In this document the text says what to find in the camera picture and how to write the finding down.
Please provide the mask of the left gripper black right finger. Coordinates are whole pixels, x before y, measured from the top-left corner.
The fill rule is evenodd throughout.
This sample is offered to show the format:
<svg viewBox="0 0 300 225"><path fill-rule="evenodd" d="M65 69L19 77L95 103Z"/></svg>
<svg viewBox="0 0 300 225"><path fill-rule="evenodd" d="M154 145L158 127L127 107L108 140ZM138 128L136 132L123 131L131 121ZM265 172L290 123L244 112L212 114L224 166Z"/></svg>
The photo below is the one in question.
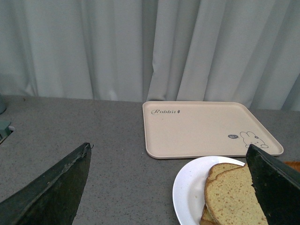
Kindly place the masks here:
<svg viewBox="0 0 300 225"><path fill-rule="evenodd" d="M246 161L269 225L300 223L300 173L251 144Z"/></svg>

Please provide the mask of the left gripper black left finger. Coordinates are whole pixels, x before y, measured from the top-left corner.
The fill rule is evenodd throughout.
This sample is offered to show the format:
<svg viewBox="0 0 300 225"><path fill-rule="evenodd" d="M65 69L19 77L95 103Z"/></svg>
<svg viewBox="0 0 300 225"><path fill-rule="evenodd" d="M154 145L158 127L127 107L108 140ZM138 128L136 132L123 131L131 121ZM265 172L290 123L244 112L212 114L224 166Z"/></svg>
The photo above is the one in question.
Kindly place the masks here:
<svg viewBox="0 0 300 225"><path fill-rule="evenodd" d="M84 143L0 204L2 225L70 225L89 174L91 146Z"/></svg>

